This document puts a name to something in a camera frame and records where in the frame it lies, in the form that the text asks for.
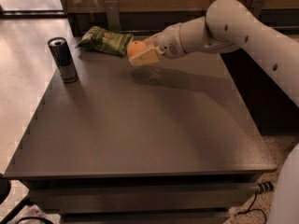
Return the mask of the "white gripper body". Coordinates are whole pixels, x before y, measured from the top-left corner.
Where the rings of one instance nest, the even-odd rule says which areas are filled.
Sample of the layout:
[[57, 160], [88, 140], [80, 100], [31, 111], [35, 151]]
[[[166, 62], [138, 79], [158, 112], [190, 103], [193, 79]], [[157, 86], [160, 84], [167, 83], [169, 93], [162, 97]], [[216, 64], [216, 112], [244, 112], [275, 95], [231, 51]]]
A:
[[158, 36], [158, 46], [164, 53], [164, 57], [168, 59], [177, 59], [186, 55], [180, 41], [180, 27], [181, 23], [170, 25]]

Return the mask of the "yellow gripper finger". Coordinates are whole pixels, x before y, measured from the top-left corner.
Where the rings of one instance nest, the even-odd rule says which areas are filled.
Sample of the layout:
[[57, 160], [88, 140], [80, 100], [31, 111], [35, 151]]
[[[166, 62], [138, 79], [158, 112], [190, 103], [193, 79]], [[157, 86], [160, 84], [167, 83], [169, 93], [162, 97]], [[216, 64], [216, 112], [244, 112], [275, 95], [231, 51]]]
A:
[[158, 47], [146, 46], [142, 51], [132, 57], [128, 57], [132, 66], [144, 66], [157, 63], [163, 58], [164, 52]]
[[143, 40], [143, 42], [148, 46], [148, 45], [152, 45], [154, 47], [158, 47], [158, 38], [160, 36], [160, 33], [157, 33], [155, 35], [152, 35], [150, 37], [147, 37], [146, 39]]

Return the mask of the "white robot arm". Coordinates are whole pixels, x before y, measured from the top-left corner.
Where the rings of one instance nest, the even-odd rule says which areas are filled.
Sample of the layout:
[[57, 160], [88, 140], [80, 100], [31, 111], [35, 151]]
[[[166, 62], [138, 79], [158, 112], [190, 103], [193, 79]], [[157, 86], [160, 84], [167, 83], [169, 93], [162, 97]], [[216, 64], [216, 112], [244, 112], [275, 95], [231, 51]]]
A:
[[[204, 17], [177, 23], [129, 51], [133, 66], [177, 59], [193, 52], [244, 50], [299, 106], [299, 43], [262, 24], [236, 0], [216, 0]], [[299, 145], [282, 164], [265, 224], [298, 224]]]

